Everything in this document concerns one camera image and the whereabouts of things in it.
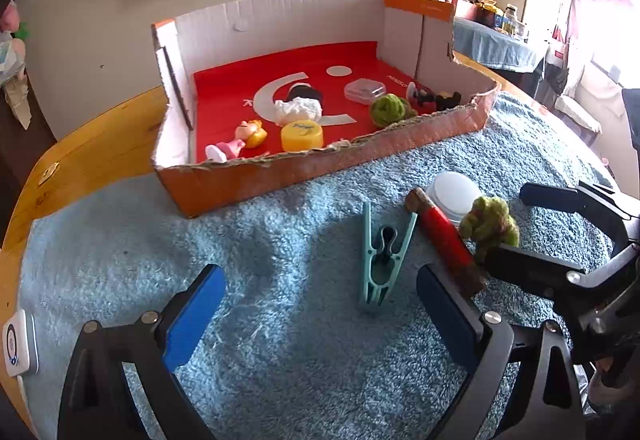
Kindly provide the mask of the dark green yarn ball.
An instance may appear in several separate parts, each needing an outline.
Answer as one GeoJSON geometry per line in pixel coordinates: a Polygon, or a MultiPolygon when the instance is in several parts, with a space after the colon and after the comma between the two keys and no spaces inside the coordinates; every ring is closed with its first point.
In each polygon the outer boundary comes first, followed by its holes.
{"type": "Polygon", "coordinates": [[[508,203],[498,196],[480,196],[460,221],[460,236],[475,244],[474,257],[480,264],[487,253],[501,244],[518,247],[520,229],[510,215],[508,203]]]}

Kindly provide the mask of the red thread spool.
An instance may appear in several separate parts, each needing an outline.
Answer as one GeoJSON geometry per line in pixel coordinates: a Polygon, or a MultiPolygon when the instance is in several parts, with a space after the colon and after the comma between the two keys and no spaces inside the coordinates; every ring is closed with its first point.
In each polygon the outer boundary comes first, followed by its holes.
{"type": "Polygon", "coordinates": [[[405,206],[418,215],[420,229],[431,241],[460,293],[473,297],[484,290],[480,268],[457,228],[427,194],[421,188],[412,189],[405,198],[405,206]]]}

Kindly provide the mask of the teal clothespin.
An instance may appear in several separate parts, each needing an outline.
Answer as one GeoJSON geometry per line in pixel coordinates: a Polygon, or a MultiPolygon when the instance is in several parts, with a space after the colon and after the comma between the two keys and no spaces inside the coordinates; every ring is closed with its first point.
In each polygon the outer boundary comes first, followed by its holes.
{"type": "Polygon", "coordinates": [[[396,226],[372,226],[371,203],[362,204],[363,234],[359,300],[369,311],[381,309],[392,293],[412,239],[418,215],[412,212],[404,234],[396,226]]]}

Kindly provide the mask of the boy figurine blue outfit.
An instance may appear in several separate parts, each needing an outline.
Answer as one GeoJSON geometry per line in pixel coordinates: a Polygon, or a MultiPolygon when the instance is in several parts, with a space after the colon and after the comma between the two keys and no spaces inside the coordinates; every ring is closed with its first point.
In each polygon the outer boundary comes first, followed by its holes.
{"type": "Polygon", "coordinates": [[[431,114],[451,110],[459,106],[462,101],[460,92],[434,93],[429,88],[420,88],[415,82],[408,83],[406,98],[409,104],[420,114],[431,114]]]}

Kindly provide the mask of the light green yarn ball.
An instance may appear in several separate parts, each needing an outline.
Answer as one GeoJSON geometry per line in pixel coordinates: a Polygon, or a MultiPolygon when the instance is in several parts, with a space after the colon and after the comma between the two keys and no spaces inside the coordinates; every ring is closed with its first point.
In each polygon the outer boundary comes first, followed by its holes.
{"type": "Polygon", "coordinates": [[[369,115],[375,127],[386,128],[413,118],[416,116],[416,111],[405,98],[393,93],[386,93],[370,105],[369,115]]]}

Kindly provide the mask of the clear plastic case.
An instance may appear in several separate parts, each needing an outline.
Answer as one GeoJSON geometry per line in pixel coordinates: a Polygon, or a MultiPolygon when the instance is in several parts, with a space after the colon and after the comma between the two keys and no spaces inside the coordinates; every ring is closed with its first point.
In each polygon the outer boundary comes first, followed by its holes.
{"type": "Polygon", "coordinates": [[[363,105],[371,105],[386,93],[386,85],[377,80],[359,78],[349,82],[344,88],[347,100],[363,105]]]}

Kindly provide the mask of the yellow bottle cap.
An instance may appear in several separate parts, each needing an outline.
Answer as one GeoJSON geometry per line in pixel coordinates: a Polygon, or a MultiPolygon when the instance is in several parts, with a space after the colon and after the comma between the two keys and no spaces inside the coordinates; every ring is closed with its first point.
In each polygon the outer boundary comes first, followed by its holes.
{"type": "Polygon", "coordinates": [[[323,148],[323,129],[313,120],[296,120],[285,125],[280,132],[284,152],[304,152],[323,148]]]}

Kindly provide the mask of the black white cloth roll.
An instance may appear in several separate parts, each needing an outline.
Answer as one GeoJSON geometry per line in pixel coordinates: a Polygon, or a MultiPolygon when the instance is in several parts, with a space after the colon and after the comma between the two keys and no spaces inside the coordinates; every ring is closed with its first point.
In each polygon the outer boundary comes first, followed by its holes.
{"type": "Polygon", "coordinates": [[[322,117],[322,93],[309,84],[296,82],[288,90],[285,100],[273,103],[276,124],[283,127],[296,120],[310,119],[318,122],[322,117]]]}

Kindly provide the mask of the pink yellow small figurine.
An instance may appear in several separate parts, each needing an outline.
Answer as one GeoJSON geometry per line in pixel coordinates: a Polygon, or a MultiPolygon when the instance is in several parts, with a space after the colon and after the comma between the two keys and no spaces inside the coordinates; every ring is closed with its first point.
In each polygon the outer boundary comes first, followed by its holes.
{"type": "Polygon", "coordinates": [[[267,131],[258,119],[243,120],[234,130],[234,138],[228,142],[208,144],[205,147],[206,160],[217,164],[236,160],[246,148],[258,148],[267,139],[267,131]]]}

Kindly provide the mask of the white round jar lid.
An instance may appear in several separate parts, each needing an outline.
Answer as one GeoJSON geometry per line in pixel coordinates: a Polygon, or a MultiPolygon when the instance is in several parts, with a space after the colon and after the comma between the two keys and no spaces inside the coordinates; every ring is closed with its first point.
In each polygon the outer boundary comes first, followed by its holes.
{"type": "Polygon", "coordinates": [[[438,174],[426,194],[455,226],[472,210],[474,200],[483,195],[473,180],[454,171],[438,174]]]}

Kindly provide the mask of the blue covered side table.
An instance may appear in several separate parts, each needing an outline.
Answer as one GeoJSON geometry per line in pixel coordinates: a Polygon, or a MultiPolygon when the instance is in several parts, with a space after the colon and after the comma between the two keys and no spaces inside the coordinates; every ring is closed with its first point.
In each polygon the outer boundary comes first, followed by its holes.
{"type": "Polygon", "coordinates": [[[547,41],[523,42],[466,18],[454,18],[454,51],[492,70],[531,73],[548,47],[547,41]]]}

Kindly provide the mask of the light blue towel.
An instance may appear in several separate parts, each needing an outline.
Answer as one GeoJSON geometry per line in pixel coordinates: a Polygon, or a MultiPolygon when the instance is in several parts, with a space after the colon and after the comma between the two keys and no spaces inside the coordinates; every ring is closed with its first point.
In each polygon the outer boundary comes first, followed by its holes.
{"type": "Polygon", "coordinates": [[[586,268],[611,246],[576,215],[526,208],[526,182],[613,183],[600,158],[548,113],[498,97],[484,129],[299,183],[210,214],[179,214],[160,182],[107,186],[32,224],[21,306],[35,319],[39,372],[25,380],[38,434],[52,439],[70,356],[89,320],[134,322],[206,264],[227,290],[178,379],[221,439],[419,439],[462,383],[416,296],[436,259],[413,235],[390,300],[360,308],[362,206],[404,226],[406,194],[443,171],[505,198],[522,245],[586,268]]]}

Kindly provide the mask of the dark wooden door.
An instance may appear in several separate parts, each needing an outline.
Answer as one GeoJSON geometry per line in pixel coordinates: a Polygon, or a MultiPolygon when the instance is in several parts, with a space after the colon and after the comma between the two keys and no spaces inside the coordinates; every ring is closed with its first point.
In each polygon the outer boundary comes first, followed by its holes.
{"type": "Polygon", "coordinates": [[[1,238],[6,235],[13,209],[35,164],[58,140],[44,118],[32,88],[27,96],[32,120],[25,129],[1,93],[1,238]]]}

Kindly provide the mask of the orange cardboard box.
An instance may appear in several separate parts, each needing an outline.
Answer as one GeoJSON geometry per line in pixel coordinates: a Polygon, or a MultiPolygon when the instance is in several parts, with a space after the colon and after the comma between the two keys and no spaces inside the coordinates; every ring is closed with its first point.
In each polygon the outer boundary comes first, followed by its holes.
{"type": "Polygon", "coordinates": [[[188,217],[480,130],[499,90],[436,0],[240,0],[152,33],[152,163],[188,217]]]}

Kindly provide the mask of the plastic bag on door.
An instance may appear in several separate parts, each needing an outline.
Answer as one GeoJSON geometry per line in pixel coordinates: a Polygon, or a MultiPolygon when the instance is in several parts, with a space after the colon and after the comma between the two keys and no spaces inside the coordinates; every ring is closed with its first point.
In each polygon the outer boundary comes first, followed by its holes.
{"type": "Polygon", "coordinates": [[[16,75],[24,73],[26,46],[7,30],[1,33],[0,44],[0,85],[4,85],[16,75]]]}

